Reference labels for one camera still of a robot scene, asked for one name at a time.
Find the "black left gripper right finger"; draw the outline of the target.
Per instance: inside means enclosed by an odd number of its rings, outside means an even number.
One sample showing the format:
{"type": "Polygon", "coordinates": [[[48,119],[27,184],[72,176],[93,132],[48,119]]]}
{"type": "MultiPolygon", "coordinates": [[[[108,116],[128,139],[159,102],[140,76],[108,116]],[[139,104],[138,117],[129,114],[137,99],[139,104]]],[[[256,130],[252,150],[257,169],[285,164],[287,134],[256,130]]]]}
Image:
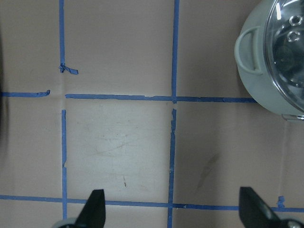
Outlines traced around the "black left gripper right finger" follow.
{"type": "Polygon", "coordinates": [[[251,187],[239,189],[239,218],[245,228],[278,228],[281,223],[251,187]]]}

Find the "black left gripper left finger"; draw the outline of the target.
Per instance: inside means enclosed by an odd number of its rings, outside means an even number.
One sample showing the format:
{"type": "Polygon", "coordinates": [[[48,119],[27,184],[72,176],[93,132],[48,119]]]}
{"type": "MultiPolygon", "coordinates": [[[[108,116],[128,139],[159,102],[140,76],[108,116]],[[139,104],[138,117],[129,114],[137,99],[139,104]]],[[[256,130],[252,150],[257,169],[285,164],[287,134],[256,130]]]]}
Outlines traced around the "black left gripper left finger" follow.
{"type": "Polygon", "coordinates": [[[103,228],[105,225],[104,190],[93,190],[75,223],[76,228],[103,228]]]}

